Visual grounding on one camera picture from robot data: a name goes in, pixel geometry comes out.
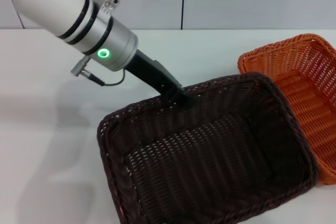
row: silver metal joint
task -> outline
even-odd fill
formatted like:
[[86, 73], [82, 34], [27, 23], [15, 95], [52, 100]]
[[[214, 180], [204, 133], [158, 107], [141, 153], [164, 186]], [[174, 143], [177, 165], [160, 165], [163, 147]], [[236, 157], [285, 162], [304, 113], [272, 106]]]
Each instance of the silver metal joint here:
[[89, 78], [91, 75], [91, 72], [89, 72], [88, 70], [84, 69], [81, 73], [82, 76]]
[[72, 69], [71, 73], [74, 76], [78, 77], [82, 73], [82, 71], [84, 70], [90, 59], [91, 58], [89, 56], [85, 55], [80, 61], [77, 62], [77, 64]]
[[113, 11], [120, 4], [120, 0], [94, 0], [94, 1], [99, 5], [100, 9], [109, 16], [112, 15]]

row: white wall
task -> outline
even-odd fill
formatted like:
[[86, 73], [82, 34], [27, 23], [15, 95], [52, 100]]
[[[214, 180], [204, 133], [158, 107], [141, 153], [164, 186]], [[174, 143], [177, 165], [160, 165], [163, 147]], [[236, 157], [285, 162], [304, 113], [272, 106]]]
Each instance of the white wall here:
[[336, 29], [336, 0], [185, 0], [185, 29]]
[[0, 28], [22, 28], [11, 0], [0, 0]]
[[[13, 9], [10, 2], [4, 7], [9, 6]], [[1, 21], [9, 19], [2, 9], [3, 7], [0, 9], [0, 28], [4, 28]], [[180, 29], [181, 13], [182, 0], [122, 0], [114, 16], [133, 29]], [[22, 21], [25, 28], [38, 28], [25, 17], [22, 17]]]
[[[0, 28], [20, 28], [0, 0]], [[123, 0], [116, 18], [135, 29], [180, 29], [182, 0]], [[184, 0], [184, 29], [336, 29], [335, 0]], [[26, 28], [37, 26], [22, 17]]]

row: black stripe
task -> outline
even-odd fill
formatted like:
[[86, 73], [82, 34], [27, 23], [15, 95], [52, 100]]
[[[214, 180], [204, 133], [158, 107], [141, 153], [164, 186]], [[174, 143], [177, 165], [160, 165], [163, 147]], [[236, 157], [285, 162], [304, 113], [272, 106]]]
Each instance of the black stripe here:
[[95, 20], [97, 18], [98, 11], [99, 11], [99, 6], [98, 6], [97, 3], [94, 2], [93, 3], [93, 11], [92, 11], [90, 20], [88, 21], [88, 23], [84, 27], [83, 31], [81, 31], [79, 33], [79, 35], [77, 35], [73, 40], [67, 42], [69, 45], [77, 44], [78, 42], [80, 42], [86, 36], [86, 34], [88, 34], [88, 32], [90, 31], [93, 23], [95, 22]]
[[83, 7], [81, 13], [79, 14], [77, 20], [75, 21], [75, 23], [64, 34], [62, 34], [61, 36], [58, 36], [58, 38], [60, 38], [60, 39], [69, 38], [77, 30], [80, 23], [82, 23], [86, 13], [88, 12], [89, 4], [90, 4], [90, 0], [85, 0], [84, 7]]
[[184, 0], [182, 0], [181, 30], [183, 30], [183, 18], [184, 18]]
[[107, 40], [107, 37], [109, 36], [109, 34], [110, 34], [111, 30], [112, 30], [112, 27], [113, 27], [113, 18], [110, 17], [110, 20], [109, 20], [109, 23], [107, 25], [107, 28], [106, 28], [104, 34], [101, 36], [100, 40], [97, 42], [97, 44], [94, 47], [92, 47], [89, 51], [83, 52], [83, 54], [85, 54], [85, 55], [91, 55], [94, 52], [96, 52], [105, 43], [105, 41]]

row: orange wicker basket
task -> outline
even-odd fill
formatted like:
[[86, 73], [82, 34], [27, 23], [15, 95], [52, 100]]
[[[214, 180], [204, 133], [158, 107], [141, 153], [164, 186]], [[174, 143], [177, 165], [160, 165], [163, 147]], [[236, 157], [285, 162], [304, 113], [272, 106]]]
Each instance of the orange wicker basket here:
[[304, 34], [243, 54], [238, 68], [264, 73], [280, 86], [319, 162], [320, 183], [336, 184], [336, 50]]

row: cable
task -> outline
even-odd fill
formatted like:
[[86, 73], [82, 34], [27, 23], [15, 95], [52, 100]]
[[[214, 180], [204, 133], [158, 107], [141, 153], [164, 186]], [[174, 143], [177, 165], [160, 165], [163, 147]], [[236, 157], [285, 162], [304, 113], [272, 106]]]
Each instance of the cable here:
[[116, 82], [116, 83], [112, 83], [112, 84], [105, 84], [104, 86], [112, 87], [112, 86], [117, 86], [117, 85], [121, 84], [125, 80], [125, 75], [126, 75], [126, 71], [125, 71], [125, 69], [123, 69], [121, 81]]
[[80, 74], [84, 76], [85, 78], [88, 78], [90, 81], [93, 81], [94, 83], [98, 85], [101, 85], [102, 87], [113, 87], [113, 86], [120, 85], [125, 80], [126, 71], [125, 69], [123, 69], [121, 81], [118, 81], [116, 83], [108, 83], [108, 84], [100, 80], [97, 76], [95, 76], [93, 73], [90, 73], [86, 69], [84, 69]]

